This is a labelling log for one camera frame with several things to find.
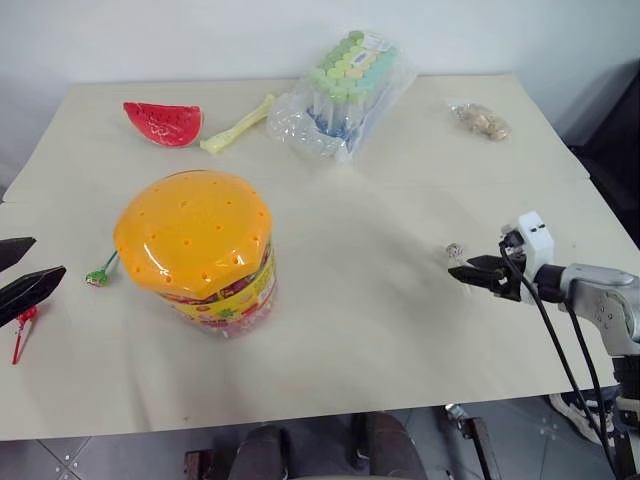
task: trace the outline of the shoe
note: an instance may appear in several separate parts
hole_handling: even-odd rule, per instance
[[[601,445],[599,434],[596,433],[589,424],[589,419],[584,413],[582,408],[575,403],[572,399],[573,395],[567,395],[565,393],[554,393],[549,395],[549,403],[560,415],[566,417],[580,432],[580,434],[596,445]],[[591,412],[593,421],[600,428],[600,417],[598,415],[598,402],[595,400],[586,400],[587,408]],[[615,427],[613,425],[613,403],[605,402],[605,421],[607,424],[607,441],[609,446],[613,447],[613,437],[616,434]]]

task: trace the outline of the plastic jar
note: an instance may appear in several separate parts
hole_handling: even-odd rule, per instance
[[[190,322],[236,336],[271,310],[271,214],[240,177],[210,170],[166,177],[131,201],[113,239],[131,279]]]

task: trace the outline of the black cable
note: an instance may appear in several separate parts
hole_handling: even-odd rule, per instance
[[[600,429],[597,427],[596,422],[593,419],[593,416],[591,415],[591,412],[587,408],[587,403],[585,402],[584,397],[582,396],[582,392],[580,392],[580,389],[578,388],[578,384],[576,383],[576,380],[573,377],[573,372],[571,371],[569,362],[567,362],[567,358],[564,355],[564,350],[562,349],[562,345],[560,345],[560,341],[558,340],[556,331],[553,328],[553,324],[551,323],[549,314],[547,313],[547,310],[545,309],[544,304],[542,303],[542,300],[540,300],[540,297],[538,296],[538,292],[536,292],[531,282],[527,280],[527,278],[523,275],[523,273],[509,258],[509,255],[507,255],[506,245],[504,244],[504,242],[500,242],[498,246],[500,247],[500,256],[502,257],[502,260],[504,260],[504,262],[507,264],[507,266],[509,267],[509,270],[511,270],[511,273],[518,280],[520,280],[520,282],[522,282],[522,284],[526,287],[526,289],[531,294],[531,297],[533,298],[534,302],[536,303],[536,306],[538,307],[538,311],[542,316],[542,320],[544,321],[544,324],[547,327],[547,331],[549,332],[549,336],[551,336],[551,341],[553,342],[553,346],[555,347],[556,352],[558,353],[558,357],[560,358],[560,363],[562,364],[562,368],[564,369],[564,372],[567,375],[567,378],[569,379],[569,383],[571,384],[573,393],[576,395],[576,397],[580,401],[580,406],[584,410],[584,413],[587,416],[587,419],[589,420],[589,425],[591,426],[593,431],[596,432],[596,434],[598,435],[598,438],[600,439],[600,442],[604,446],[607,439],[602,438],[601,435],[599,434]],[[609,467],[611,467],[611,471],[615,476],[616,470],[613,464],[613,459],[611,458],[611,452],[609,452],[609,450],[606,449],[605,455],[607,457],[607,462],[609,463]]]
[[[576,312],[573,310],[570,302],[565,300],[564,306],[567,309],[567,313],[569,317],[571,317],[571,323],[573,324],[573,330],[576,332],[576,337],[578,337],[578,343],[580,344],[580,350],[582,350],[582,355],[584,356],[584,361],[587,364],[587,369],[589,370],[589,375],[591,376],[591,382],[593,383],[593,390],[596,394],[596,401],[598,402],[598,417],[600,419],[600,438],[607,440],[607,423],[605,418],[604,411],[604,400],[602,399],[602,391],[600,390],[600,381],[598,380],[598,374],[596,373],[596,369],[593,365],[593,360],[591,360],[591,354],[589,353],[589,349],[587,348],[587,343],[584,341],[584,335],[582,335],[582,328],[580,328],[580,323],[578,322],[578,317]],[[602,447],[605,450],[605,454],[607,458],[612,458],[611,450],[609,448],[609,442],[605,441],[602,444]]]

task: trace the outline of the tiled floor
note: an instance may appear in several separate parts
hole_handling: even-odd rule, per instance
[[[613,478],[599,447],[578,437],[541,398],[464,405],[484,418],[505,480]],[[392,412],[407,428],[430,480],[481,479],[473,443],[441,408]],[[349,416],[277,422],[291,437],[292,476],[357,474],[346,460]],[[0,479],[176,480],[183,455],[213,448],[223,464],[255,425],[0,443]]]

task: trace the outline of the white wall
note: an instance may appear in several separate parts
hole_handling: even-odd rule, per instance
[[[423,73],[516,72],[574,142],[640,57],[638,0],[1,0],[0,185],[71,83],[293,76],[354,28]]]

